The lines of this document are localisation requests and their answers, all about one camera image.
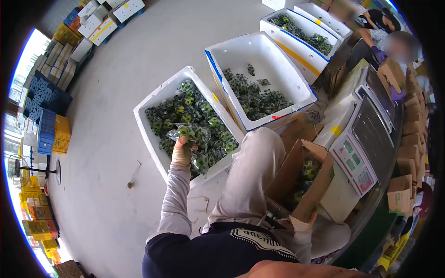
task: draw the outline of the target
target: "digital scale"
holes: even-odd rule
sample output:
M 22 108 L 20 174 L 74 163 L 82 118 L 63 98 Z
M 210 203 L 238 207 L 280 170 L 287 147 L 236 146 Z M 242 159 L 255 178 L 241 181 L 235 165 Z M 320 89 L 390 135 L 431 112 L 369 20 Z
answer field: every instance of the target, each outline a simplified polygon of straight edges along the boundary
M 324 121 L 331 121 L 335 128 L 323 129 L 319 141 L 314 142 L 331 152 L 359 197 L 384 180 L 391 167 L 392 160 L 386 157 L 395 153 L 390 136 L 395 111 L 396 104 L 364 59 L 348 74 L 326 108 Z

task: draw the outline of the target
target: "plastic crate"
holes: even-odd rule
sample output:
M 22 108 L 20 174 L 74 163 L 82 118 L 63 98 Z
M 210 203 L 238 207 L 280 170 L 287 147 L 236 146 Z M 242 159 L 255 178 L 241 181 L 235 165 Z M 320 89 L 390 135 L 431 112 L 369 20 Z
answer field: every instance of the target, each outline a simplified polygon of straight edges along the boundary
M 37 152 L 41 154 L 51 155 L 54 144 L 54 123 L 56 121 L 56 113 L 42 109 L 39 120 L 39 130 L 37 132 Z
M 45 249 L 45 251 L 47 251 L 47 252 L 55 251 L 55 250 L 59 249 L 59 244 L 57 243 L 57 241 L 55 239 L 43 240 L 42 245 L 43 245 L 43 248 Z
M 69 140 L 71 139 L 71 131 L 69 130 L 69 122 L 67 117 L 56 115 L 54 122 L 54 144 L 53 153 L 66 154 L 68 150 Z

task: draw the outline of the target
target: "white foam cooler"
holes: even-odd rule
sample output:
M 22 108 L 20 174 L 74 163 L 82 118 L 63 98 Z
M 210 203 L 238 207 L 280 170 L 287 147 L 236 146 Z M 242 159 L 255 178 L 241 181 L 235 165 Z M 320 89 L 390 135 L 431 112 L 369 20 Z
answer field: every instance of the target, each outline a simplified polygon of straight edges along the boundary
M 142 134 L 142 138 L 144 139 L 144 142 L 166 183 L 168 181 L 167 171 L 170 168 L 171 158 L 167 155 L 167 152 L 165 150 L 159 149 L 161 139 L 156 136 L 151 130 L 150 122 L 146 117 L 145 111 L 149 107 L 160 105 L 165 99 L 173 99 L 173 97 L 179 93 L 178 86 L 181 84 L 181 82 L 187 79 L 193 80 L 201 94 L 212 106 L 213 110 L 226 125 L 227 129 L 232 133 L 235 140 L 239 144 L 241 144 L 244 138 L 244 134 L 235 124 L 229 113 L 221 105 L 217 97 L 207 88 L 207 86 L 204 85 L 201 79 L 199 79 L 194 69 L 191 66 L 183 68 L 178 73 L 170 77 L 167 81 L 165 81 L 156 90 L 154 90 L 133 109 L 134 116 L 136 117 L 136 122 L 138 123 L 139 130 Z M 207 180 L 215 177 L 217 174 L 227 169 L 232 164 L 232 161 L 233 159 L 231 154 L 225 156 L 223 159 L 209 168 L 206 177 L 199 175 L 195 179 L 190 181 L 190 188 L 203 184 Z
M 277 129 L 293 121 L 298 112 L 317 101 L 317 96 L 296 65 L 265 32 L 239 36 L 210 46 L 205 52 L 221 94 L 244 133 L 262 126 Z M 248 64 L 255 68 L 254 77 L 247 72 Z M 259 120 L 249 120 L 222 73 L 227 68 L 233 74 L 244 74 L 250 81 L 268 79 L 271 85 L 267 88 L 279 91 L 294 105 Z
M 327 37 L 328 42 L 332 44 L 332 50 L 330 53 L 328 55 L 322 54 L 304 40 L 268 21 L 268 19 L 281 13 L 287 14 L 291 18 L 292 22 L 297 27 L 301 28 L 306 35 L 312 36 L 317 33 Z M 341 40 L 339 40 L 331 32 L 303 15 L 300 15 L 299 13 L 288 8 L 278 10 L 263 17 L 259 23 L 259 30 L 270 35 L 272 39 L 274 39 L 275 42 L 285 51 L 285 53 L 289 55 L 310 85 L 315 82 L 317 77 L 321 74 L 332 56 L 335 54 L 336 50 L 341 45 Z

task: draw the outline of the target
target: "worker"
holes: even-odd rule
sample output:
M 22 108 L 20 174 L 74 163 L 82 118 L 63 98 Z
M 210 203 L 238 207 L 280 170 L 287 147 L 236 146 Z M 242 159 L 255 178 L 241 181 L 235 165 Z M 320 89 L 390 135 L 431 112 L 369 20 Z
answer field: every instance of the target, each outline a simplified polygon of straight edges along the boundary
M 404 75 L 406 75 L 407 63 L 417 60 L 421 54 L 422 47 L 419 40 L 408 32 L 396 31 L 388 34 L 384 30 L 359 29 L 362 39 L 355 45 L 351 57 L 346 61 L 347 72 L 355 65 L 365 59 L 376 70 L 387 57 L 399 63 Z M 405 91 L 396 93 L 391 87 L 392 100 L 400 100 L 405 96 Z
M 190 146 L 186 142 L 187 137 L 182 136 L 174 146 L 159 228 L 146 241 L 143 277 L 364 275 L 334 266 L 309 265 L 312 250 L 317 256 L 328 254 L 349 241 L 351 234 L 346 224 L 326 219 L 317 224 L 320 216 L 316 211 L 308 223 L 295 218 L 283 221 L 290 229 L 274 229 L 264 221 L 267 214 L 264 190 L 286 155 L 279 135 L 264 127 L 244 137 L 240 151 L 233 155 L 226 187 L 208 217 L 203 234 L 190 239 L 192 224 L 187 216 Z
M 383 8 L 381 11 L 378 9 L 370 9 L 359 15 L 365 29 L 384 30 L 388 34 L 400 31 L 400 23 L 395 16 L 387 9 Z

